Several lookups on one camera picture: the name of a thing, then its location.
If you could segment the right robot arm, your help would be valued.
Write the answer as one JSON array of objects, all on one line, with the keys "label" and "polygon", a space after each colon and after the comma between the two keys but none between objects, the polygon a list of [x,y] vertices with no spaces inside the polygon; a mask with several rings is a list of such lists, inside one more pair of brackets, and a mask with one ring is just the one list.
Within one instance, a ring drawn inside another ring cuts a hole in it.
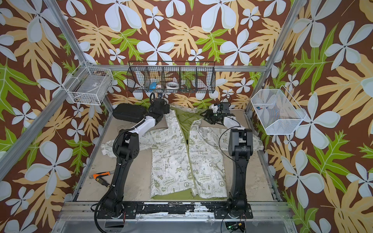
[{"label": "right robot arm", "polygon": [[247,201],[246,172],[250,157],[253,155],[253,132],[243,127],[234,115],[226,110],[214,112],[208,109],[201,113],[209,124],[220,124],[229,131],[227,157],[233,161],[233,182],[226,205],[225,214],[231,219],[244,216],[253,218],[251,206]]}]

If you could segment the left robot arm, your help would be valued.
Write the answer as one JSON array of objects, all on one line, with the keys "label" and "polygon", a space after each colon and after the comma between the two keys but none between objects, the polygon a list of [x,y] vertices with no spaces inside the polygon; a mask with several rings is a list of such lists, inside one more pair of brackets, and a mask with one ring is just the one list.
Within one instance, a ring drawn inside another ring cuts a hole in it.
[{"label": "left robot arm", "polygon": [[140,152],[139,140],[169,113],[170,105],[162,98],[152,98],[148,108],[127,103],[119,104],[115,108],[115,119],[134,122],[136,125],[129,129],[121,129],[114,139],[112,151],[117,158],[116,168],[108,191],[96,205],[95,218],[122,217],[124,186],[133,160]]}]

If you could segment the white green printed jacket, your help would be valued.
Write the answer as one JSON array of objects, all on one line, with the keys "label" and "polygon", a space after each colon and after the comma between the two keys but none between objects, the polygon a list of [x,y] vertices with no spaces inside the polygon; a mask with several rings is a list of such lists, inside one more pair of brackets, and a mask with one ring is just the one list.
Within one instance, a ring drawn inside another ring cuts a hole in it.
[{"label": "white green printed jacket", "polygon": [[228,197],[224,160],[231,129],[242,123],[228,117],[228,125],[203,125],[201,112],[171,107],[165,115],[166,127],[150,129],[139,139],[140,151],[151,155],[150,199],[211,199]]}]

